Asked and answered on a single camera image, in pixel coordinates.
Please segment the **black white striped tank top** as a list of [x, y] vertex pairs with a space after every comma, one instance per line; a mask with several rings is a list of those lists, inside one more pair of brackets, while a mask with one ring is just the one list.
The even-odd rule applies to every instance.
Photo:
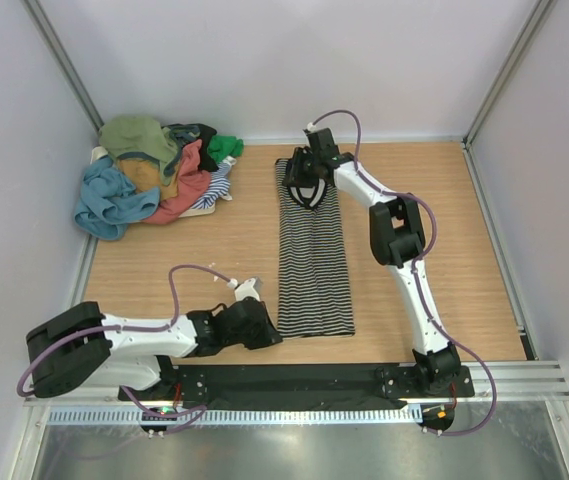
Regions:
[[352, 336], [355, 321], [341, 210], [334, 187], [289, 189], [275, 163], [279, 203], [277, 328], [284, 337]]

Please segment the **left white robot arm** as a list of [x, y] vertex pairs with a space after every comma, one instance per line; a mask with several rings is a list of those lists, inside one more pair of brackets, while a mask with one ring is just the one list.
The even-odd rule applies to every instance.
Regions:
[[82, 302], [26, 335], [30, 365], [18, 381], [22, 397], [54, 398], [79, 387], [145, 391], [156, 400], [176, 387], [175, 358], [215, 356], [282, 342], [264, 302], [246, 297], [175, 319], [130, 319]]

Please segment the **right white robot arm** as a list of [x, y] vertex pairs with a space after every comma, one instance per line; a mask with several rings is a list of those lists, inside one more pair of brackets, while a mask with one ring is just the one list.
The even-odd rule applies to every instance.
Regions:
[[396, 280], [413, 335], [413, 382], [428, 396], [449, 390], [461, 372], [457, 347], [447, 337], [431, 293], [420, 200], [388, 189], [361, 166], [354, 154], [342, 153], [328, 128], [309, 124], [308, 145], [287, 161], [283, 186], [307, 210], [319, 207], [330, 187], [346, 193], [368, 210], [369, 244], [376, 262]]

